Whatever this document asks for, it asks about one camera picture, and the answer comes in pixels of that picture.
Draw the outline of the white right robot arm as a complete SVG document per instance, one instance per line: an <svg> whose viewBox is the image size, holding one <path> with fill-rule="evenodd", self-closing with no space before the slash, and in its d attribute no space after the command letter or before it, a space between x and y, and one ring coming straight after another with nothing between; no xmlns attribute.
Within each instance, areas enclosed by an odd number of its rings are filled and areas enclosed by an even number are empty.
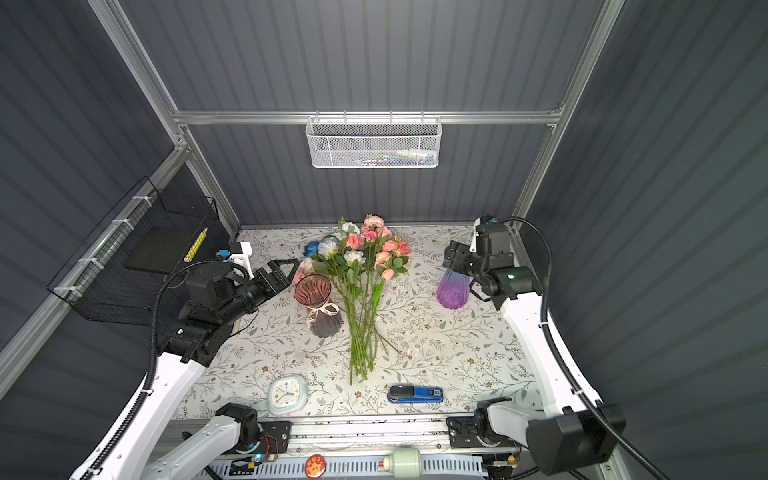
<svg viewBox="0 0 768 480"><path fill-rule="evenodd" d="M485 447L515 445L527 451L539 472L573 473L601 467L604 478L620 478L614 461L616 438L626 420L589 384L567 349L548 307L551 272L521 265L508 225L488 215L478 218L469 244L453 241L444 267L470 277L477 298L493 304L529 360L540 390L538 407L523 407L496 395L477 404L474 425L457 431L455 443Z"/></svg>

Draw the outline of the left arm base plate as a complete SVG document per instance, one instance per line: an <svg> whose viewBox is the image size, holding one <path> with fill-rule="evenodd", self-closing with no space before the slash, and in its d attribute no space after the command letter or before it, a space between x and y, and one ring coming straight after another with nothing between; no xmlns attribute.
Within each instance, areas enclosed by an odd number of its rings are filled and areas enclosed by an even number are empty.
<svg viewBox="0 0 768 480"><path fill-rule="evenodd" d="M234 450L240 454L281 455L288 450L292 423L266 421L245 424Z"/></svg>

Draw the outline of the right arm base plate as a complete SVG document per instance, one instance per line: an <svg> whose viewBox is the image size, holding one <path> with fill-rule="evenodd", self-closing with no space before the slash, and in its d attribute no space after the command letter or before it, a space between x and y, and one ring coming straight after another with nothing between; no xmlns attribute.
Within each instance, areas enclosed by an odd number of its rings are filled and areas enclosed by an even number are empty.
<svg viewBox="0 0 768 480"><path fill-rule="evenodd" d="M446 426L450 446L454 449L521 447L515 440L483 430L473 416L449 416L446 418Z"/></svg>

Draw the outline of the artificial flower bunch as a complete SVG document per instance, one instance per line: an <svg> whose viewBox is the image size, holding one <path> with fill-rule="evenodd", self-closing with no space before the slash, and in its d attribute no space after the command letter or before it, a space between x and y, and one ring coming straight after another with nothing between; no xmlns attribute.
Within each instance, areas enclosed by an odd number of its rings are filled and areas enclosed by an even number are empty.
<svg viewBox="0 0 768 480"><path fill-rule="evenodd" d="M379 332L386 285L408 272L410 245L385 220L369 214L361 224L340 219L335 232L305 247L293 284L311 274L327 277L340 295L350 338L350 379L373 372L379 346L394 345Z"/></svg>

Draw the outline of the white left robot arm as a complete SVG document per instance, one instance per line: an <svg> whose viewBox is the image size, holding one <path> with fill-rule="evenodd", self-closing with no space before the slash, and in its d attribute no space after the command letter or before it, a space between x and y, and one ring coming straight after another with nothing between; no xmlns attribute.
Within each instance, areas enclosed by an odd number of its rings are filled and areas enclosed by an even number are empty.
<svg viewBox="0 0 768 480"><path fill-rule="evenodd" d="M250 272L231 262L207 260L178 272L189 299L165 332L150 322L148 369L143 381L74 479L191 479L235 448L251 450L261 440L256 411L227 403L169 453L149 459L173 413L202 376L235 324L286 290L300 265L279 259Z"/></svg>

